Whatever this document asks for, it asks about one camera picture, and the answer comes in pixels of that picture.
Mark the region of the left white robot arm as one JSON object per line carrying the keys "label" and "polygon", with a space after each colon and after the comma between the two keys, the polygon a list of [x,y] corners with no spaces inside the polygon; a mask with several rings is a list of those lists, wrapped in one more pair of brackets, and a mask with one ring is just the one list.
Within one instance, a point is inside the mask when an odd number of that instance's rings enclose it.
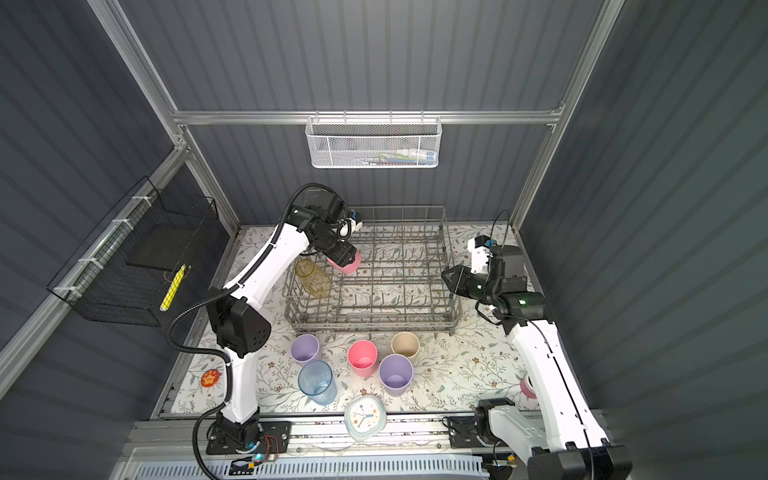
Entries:
{"label": "left white robot arm", "polygon": [[[287,202],[271,237],[257,254],[221,288],[179,313],[169,324],[166,341],[175,350],[193,355],[217,356],[224,362],[226,393],[212,409],[215,425],[244,451],[261,442],[260,406],[255,375],[258,352],[267,343],[272,324],[261,313],[266,297],[296,258],[314,249],[339,267],[356,262],[358,251],[351,236],[358,227],[357,214],[328,186],[308,183]],[[185,346],[174,339],[181,320],[205,309],[215,348]]]}

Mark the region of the clear amber glass cup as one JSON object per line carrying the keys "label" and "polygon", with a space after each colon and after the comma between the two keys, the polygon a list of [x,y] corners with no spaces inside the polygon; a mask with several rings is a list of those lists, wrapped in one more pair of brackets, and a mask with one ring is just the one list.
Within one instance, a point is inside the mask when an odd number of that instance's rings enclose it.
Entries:
{"label": "clear amber glass cup", "polygon": [[308,258],[300,259],[295,265],[295,276],[312,297],[322,299],[331,294],[331,278],[314,261]]}

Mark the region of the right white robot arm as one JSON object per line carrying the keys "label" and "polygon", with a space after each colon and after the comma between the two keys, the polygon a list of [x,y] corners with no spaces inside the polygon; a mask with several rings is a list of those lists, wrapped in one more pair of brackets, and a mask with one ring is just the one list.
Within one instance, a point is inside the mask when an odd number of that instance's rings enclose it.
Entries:
{"label": "right white robot arm", "polygon": [[610,441],[588,407],[544,296],[527,288],[521,248],[480,235],[467,250],[470,265],[445,269],[441,278],[450,293],[490,307],[485,319],[503,328],[521,356],[544,423],[536,427],[508,400],[482,400],[475,409],[478,437],[505,443],[531,479],[628,478],[630,452]]}

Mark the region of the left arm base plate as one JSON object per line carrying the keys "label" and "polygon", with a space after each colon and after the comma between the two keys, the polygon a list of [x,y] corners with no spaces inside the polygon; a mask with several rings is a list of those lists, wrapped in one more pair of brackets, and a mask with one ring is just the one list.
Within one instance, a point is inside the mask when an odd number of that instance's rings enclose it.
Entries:
{"label": "left arm base plate", "polygon": [[216,419],[206,437],[207,455],[266,454],[287,451],[292,423],[287,421],[237,424],[225,418]]}

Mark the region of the beige cup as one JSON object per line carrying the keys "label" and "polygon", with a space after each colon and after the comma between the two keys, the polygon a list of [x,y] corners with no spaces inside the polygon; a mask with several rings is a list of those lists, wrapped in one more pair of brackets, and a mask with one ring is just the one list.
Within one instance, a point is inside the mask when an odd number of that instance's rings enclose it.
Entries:
{"label": "beige cup", "polygon": [[414,333],[408,331],[398,332],[391,340],[392,352],[409,359],[413,359],[418,355],[420,346],[419,338]]}

